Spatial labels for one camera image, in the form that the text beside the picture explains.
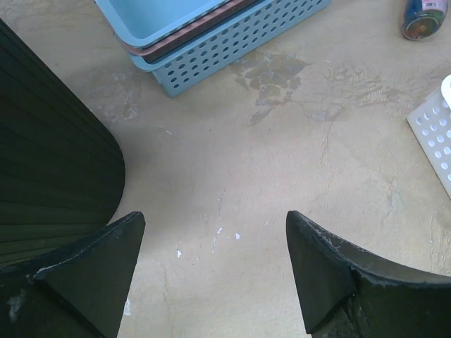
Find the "light blue basket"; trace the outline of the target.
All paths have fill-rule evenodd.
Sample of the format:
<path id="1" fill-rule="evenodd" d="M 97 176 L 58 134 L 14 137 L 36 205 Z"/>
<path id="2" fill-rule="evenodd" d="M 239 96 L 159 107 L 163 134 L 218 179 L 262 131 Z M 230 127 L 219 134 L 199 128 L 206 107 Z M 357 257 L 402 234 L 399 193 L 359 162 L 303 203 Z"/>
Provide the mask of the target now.
<path id="1" fill-rule="evenodd" d="M 240 11 L 252 1 L 96 1 L 116 35 L 126 44 L 153 44 L 209 14 Z"/>
<path id="2" fill-rule="evenodd" d="M 326 0 L 260 1 L 153 63 L 142 56 L 129 57 L 174 97 L 329 4 Z"/>

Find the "light blue bottom basket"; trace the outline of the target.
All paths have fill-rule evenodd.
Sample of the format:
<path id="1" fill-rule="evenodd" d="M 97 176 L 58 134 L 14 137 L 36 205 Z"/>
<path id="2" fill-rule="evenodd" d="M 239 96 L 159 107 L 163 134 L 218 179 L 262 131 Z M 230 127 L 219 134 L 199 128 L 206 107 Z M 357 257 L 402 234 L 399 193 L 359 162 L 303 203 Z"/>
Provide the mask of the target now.
<path id="1" fill-rule="evenodd" d="M 174 97 L 329 4 L 326 0 L 260 1 L 153 63 L 142 56 L 129 57 Z"/>

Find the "white perforated basket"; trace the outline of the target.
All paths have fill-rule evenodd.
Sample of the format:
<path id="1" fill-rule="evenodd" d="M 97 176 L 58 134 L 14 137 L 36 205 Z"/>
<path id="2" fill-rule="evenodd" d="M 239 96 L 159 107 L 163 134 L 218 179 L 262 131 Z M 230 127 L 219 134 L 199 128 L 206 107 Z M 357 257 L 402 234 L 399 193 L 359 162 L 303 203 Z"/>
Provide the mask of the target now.
<path id="1" fill-rule="evenodd" d="M 445 191 L 450 193 L 450 76 L 407 116 L 418 143 Z"/>

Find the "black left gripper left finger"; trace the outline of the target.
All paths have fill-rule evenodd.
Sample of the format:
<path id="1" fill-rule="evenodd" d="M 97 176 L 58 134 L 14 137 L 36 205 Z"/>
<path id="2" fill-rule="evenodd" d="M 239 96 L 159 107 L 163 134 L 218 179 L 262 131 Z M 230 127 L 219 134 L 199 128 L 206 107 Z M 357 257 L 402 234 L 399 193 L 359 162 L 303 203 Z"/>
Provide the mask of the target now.
<path id="1" fill-rule="evenodd" d="M 1 268 L 2 337 L 117 337 L 145 229 L 132 212 Z"/>

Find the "pink perforated basket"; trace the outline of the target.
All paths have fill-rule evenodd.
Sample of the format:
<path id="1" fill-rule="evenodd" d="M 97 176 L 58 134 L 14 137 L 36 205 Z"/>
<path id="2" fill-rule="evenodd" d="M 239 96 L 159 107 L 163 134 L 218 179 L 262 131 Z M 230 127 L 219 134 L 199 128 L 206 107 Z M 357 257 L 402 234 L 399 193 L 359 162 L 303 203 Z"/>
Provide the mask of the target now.
<path id="1" fill-rule="evenodd" d="M 233 0 L 227 1 L 217 9 L 203 15 L 201 18 L 194 20 L 192 23 L 177 29 L 170 33 L 167 37 L 160 39 L 146 48 L 137 48 L 121 42 L 126 51 L 133 56 L 141 56 L 143 59 L 151 63 L 161 58 L 165 54 L 172 52 L 183 44 L 188 43 L 191 39 L 200 36 L 202 33 L 232 18 L 240 11 L 246 10 L 255 5 L 255 0 Z"/>

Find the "large black ribbed bin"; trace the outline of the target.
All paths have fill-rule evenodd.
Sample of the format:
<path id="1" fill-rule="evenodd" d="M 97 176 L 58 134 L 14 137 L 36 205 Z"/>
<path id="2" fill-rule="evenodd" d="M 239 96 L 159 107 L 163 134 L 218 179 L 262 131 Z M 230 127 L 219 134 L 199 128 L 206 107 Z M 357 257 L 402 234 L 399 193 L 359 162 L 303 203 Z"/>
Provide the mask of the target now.
<path id="1" fill-rule="evenodd" d="M 26 261 L 108 224 L 125 186 L 108 129 L 1 25 L 1 264 Z"/>

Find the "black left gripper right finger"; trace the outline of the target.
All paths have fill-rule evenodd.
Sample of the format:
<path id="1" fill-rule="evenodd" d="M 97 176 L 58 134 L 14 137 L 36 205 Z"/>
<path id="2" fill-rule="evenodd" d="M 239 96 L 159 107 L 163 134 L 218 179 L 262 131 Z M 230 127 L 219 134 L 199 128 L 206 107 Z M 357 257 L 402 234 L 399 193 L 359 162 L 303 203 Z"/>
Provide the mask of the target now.
<path id="1" fill-rule="evenodd" d="M 297 211 L 286 237 L 307 334 L 450 336 L 450 277 L 377 256 Z"/>

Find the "light blue top basket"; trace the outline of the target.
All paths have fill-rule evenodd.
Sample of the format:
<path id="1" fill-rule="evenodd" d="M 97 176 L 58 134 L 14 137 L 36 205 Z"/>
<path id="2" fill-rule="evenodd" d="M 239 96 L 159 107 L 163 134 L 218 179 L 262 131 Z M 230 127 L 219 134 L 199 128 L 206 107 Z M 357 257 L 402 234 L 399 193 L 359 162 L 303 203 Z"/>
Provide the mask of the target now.
<path id="1" fill-rule="evenodd" d="M 153 44 L 209 14 L 240 11 L 252 1 L 96 1 L 116 35 L 126 44 Z"/>

